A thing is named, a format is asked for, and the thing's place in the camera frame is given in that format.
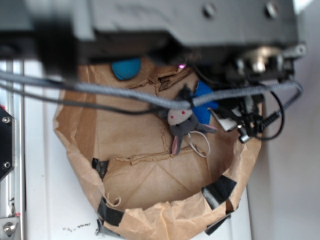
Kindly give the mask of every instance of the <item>white string loop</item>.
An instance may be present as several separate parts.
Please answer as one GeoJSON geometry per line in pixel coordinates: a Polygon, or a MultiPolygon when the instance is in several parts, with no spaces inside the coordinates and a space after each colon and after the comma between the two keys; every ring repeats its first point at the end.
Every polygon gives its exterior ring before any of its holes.
{"type": "Polygon", "coordinates": [[[189,137],[189,144],[191,146],[191,148],[201,157],[203,158],[206,158],[209,156],[210,152],[211,152],[211,147],[210,147],[210,143],[209,143],[209,140],[208,138],[206,137],[206,135],[204,135],[202,132],[199,132],[199,131],[190,131],[188,132],[188,137],[189,137]],[[206,155],[203,155],[201,152],[199,152],[196,147],[193,145],[192,141],[191,141],[191,134],[200,134],[204,137],[204,139],[206,140],[206,143],[208,144],[208,153],[206,155]]]}

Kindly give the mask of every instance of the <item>bunny face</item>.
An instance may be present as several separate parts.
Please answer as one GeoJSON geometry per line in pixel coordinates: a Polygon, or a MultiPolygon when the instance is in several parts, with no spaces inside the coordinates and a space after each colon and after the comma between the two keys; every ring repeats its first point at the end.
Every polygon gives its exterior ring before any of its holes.
{"type": "Polygon", "coordinates": [[[167,116],[167,121],[170,126],[178,125],[186,121],[193,114],[191,109],[175,110],[170,109],[167,116]]]}

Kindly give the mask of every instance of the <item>metal frame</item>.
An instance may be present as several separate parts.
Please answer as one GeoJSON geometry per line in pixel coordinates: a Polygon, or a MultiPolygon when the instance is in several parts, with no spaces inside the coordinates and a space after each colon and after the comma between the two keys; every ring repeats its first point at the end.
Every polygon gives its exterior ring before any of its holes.
{"type": "MultiPolygon", "coordinates": [[[[0,69],[15,74],[24,73],[23,61],[2,61],[0,69]]],[[[23,85],[5,83],[7,86],[22,90],[23,85]]],[[[7,113],[13,116],[11,122],[12,135],[12,166],[13,169],[0,182],[0,239],[25,239],[25,123],[24,98],[0,89],[0,104],[7,113]]]]}

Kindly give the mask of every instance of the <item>white wall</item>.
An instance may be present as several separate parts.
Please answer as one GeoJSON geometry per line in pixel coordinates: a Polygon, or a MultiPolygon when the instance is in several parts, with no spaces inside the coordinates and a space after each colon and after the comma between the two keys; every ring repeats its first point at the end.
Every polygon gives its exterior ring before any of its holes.
{"type": "Polygon", "coordinates": [[[264,145],[248,184],[254,240],[320,239],[320,1],[305,12],[308,53],[296,63],[304,94],[286,111],[283,134],[264,145]]]}

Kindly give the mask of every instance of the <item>black plastic part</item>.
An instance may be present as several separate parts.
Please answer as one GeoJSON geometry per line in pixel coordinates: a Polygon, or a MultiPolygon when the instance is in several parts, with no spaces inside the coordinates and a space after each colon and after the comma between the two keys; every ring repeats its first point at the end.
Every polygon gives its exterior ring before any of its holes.
{"type": "Polygon", "coordinates": [[[13,117],[0,107],[0,181],[14,168],[13,117]]]}
{"type": "Polygon", "coordinates": [[[220,220],[216,221],[214,224],[211,224],[207,227],[204,231],[207,235],[213,234],[227,219],[231,218],[231,212],[228,213],[225,217],[221,218],[220,220]]]}
{"type": "Polygon", "coordinates": [[[92,159],[92,167],[97,170],[101,179],[104,179],[108,171],[109,161],[100,161],[97,158],[92,159]]]}
{"type": "Polygon", "coordinates": [[[119,211],[119,210],[108,207],[107,201],[104,197],[101,198],[101,202],[97,212],[102,218],[102,220],[106,221],[108,224],[111,224],[117,227],[119,226],[125,214],[123,211],[119,211]]]}
{"type": "Polygon", "coordinates": [[[235,181],[222,175],[214,183],[203,187],[201,191],[210,208],[213,210],[230,197],[236,184],[235,181]]]}
{"type": "Polygon", "coordinates": [[[110,231],[109,229],[104,227],[104,223],[101,221],[101,219],[97,219],[97,224],[98,224],[98,232],[101,234],[105,234],[111,237],[119,238],[119,239],[124,239],[122,236],[119,234],[116,234],[113,231],[110,231]]]}

